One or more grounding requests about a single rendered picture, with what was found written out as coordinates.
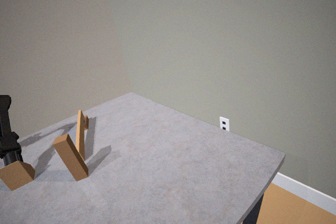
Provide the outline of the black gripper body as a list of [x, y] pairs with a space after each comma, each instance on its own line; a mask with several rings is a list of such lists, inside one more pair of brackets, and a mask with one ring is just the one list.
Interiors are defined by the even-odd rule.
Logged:
[[19, 139], [19, 136], [18, 136], [15, 132], [12, 132], [12, 135], [13, 135], [16, 139]]

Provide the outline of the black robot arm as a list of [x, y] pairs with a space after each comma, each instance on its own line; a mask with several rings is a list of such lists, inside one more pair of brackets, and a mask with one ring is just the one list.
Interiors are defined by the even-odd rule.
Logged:
[[10, 127], [8, 110], [11, 102], [9, 95], [0, 95], [0, 158], [3, 158], [5, 166], [16, 161], [23, 162], [22, 148]]

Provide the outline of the long tan wooden rail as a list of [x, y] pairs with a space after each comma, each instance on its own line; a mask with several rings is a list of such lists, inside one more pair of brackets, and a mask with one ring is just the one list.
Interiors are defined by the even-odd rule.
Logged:
[[83, 122], [85, 119], [81, 110], [78, 112], [78, 121], [77, 121], [77, 133], [76, 133], [76, 149], [80, 154], [83, 161], [85, 161], [85, 124]]

